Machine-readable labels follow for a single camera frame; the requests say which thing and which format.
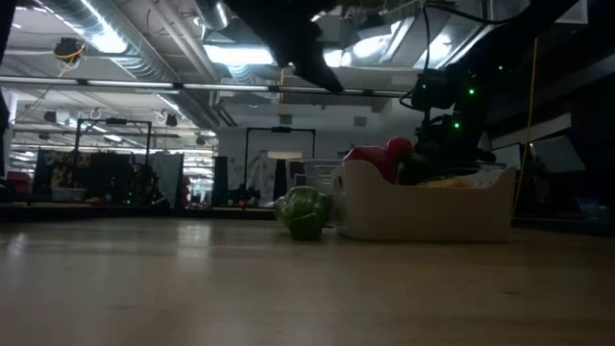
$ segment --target black cable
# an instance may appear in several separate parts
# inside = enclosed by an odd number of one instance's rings
[[[431,46],[431,28],[430,28],[430,17],[427,14],[427,8],[423,7],[423,17],[425,18],[425,33],[427,34],[427,53],[425,56],[425,67],[423,67],[423,71],[427,71],[427,69],[430,67],[430,57],[431,57],[431,50],[430,50],[430,46]],[[410,105],[409,103],[404,102],[404,100],[411,96],[412,93],[414,92],[414,89],[416,88],[413,87],[409,92],[407,92],[404,96],[402,96],[400,98],[400,105],[409,108],[411,110],[415,110],[418,111],[417,109],[415,109],[414,107],[412,107],[412,105]]]
[[[30,107],[26,108],[20,114],[18,114],[15,117],[14,122],[16,123],[17,119],[19,119],[22,115],[25,115],[27,112],[36,110],[38,106],[40,106],[42,99],[45,97],[45,95],[47,95],[47,93],[52,89],[52,87],[54,86],[49,86],[40,96],[38,96],[37,100]]]
[[[462,12],[459,10],[455,10],[455,9],[451,9],[449,7],[446,6],[442,6],[442,5],[437,5],[437,4],[431,4],[431,3],[427,3],[425,5],[426,7],[429,7],[431,9],[438,9],[440,11],[444,11],[444,12],[448,12],[448,13],[452,13],[454,15],[458,15],[460,17],[464,17],[466,19],[470,19],[470,20],[474,20],[478,23],[482,23],[482,24],[491,24],[491,25],[501,25],[501,24],[505,24],[508,23],[511,20],[514,20],[517,16],[513,16],[510,17],[508,19],[503,19],[503,20],[490,20],[490,19],[484,19],[484,18],[480,18],[478,16],[475,15],[471,15],[469,13],[466,12]]]
[[[425,32],[427,33],[427,55],[425,56],[425,68],[426,71],[430,67],[430,46],[431,46],[431,28],[430,17],[427,15],[427,7],[423,7],[423,18],[425,18]]]

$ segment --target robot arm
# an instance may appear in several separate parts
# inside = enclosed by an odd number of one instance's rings
[[[443,160],[485,160],[478,150],[491,101],[531,42],[578,0],[534,0],[520,14],[487,34],[445,70],[427,69],[412,93],[412,107],[426,113],[417,151]],[[448,109],[442,125],[432,125],[431,108]]]

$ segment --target black curtain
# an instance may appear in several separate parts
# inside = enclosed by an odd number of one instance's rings
[[[12,17],[15,13],[17,0],[0,1],[0,64],[4,59],[4,51],[7,49],[7,41],[11,32]],[[0,92],[0,176],[4,176],[4,132],[9,127],[9,109],[4,102],[4,96]]]

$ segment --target fabric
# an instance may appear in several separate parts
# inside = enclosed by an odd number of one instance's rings
[[[175,208],[177,201],[177,189],[180,179],[183,178],[182,163],[184,155],[170,155],[165,153],[151,154],[149,165],[159,175],[158,189],[171,205]],[[145,163],[145,155],[135,155],[135,163]]]

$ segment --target spotlight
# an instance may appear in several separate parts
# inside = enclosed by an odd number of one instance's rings
[[[168,127],[176,127],[177,126],[177,115],[176,114],[168,114],[166,116],[166,126]]]
[[[42,118],[47,122],[56,123],[58,120],[57,114],[54,111],[46,111]]]

